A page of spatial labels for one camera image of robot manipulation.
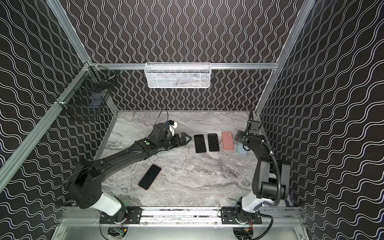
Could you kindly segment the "black smartphone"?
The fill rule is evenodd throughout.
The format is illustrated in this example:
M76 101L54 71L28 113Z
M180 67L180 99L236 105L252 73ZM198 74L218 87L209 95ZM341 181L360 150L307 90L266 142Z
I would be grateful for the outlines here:
M208 134L208 145L210 152L219 152L219 139L217 134Z

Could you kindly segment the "black phone pink case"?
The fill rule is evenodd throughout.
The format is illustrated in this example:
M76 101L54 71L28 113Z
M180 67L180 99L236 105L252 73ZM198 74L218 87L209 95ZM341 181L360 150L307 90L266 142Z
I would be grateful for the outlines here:
M142 177L142 179L139 181L138 185L144 190L148 190L155 179L160 174L162 168L157 165L151 165L150 168L147 170L145 175Z

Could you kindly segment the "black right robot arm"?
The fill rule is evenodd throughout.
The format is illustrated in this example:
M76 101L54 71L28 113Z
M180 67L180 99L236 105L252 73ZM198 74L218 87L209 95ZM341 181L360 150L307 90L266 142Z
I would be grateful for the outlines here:
M257 165L250 192L236 204L235 216L239 223L249 223L262 207L277 207L286 200L289 191L290 164L278 160L265 136L260 134L260 122L249 120L245 131L239 131L235 140L246 151L255 154Z

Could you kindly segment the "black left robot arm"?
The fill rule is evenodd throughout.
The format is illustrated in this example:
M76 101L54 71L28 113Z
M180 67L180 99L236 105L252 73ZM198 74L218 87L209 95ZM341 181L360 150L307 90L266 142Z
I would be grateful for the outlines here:
M65 180L64 189L81 209L93 208L121 222L125 219L125 205L118 198L102 191L102 182L116 172L144 161L160 152L186 146L193 138L176 133L177 123L158 123L151 133L136 140L130 147L102 159L83 160Z

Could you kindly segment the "aluminium front rail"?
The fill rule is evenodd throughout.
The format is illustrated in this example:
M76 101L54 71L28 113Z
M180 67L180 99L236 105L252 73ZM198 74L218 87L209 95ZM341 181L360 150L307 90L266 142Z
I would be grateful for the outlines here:
M60 220L66 227L250 227L227 207L129 207L128 219L116 224L96 210L68 207Z

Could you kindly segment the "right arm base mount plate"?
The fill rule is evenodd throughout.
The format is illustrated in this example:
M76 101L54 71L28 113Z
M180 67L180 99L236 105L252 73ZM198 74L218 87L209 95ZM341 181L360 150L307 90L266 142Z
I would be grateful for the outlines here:
M248 213L243 210L236 210L235 207L225 207L219 210L218 216L223 225L261 225L262 218L256 213Z

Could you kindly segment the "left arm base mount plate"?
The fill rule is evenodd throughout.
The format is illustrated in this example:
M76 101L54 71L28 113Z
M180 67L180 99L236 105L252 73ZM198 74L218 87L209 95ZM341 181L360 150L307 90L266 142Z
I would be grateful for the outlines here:
M140 207L122 207L115 215L109 216L102 212L100 224L139 224L143 209Z

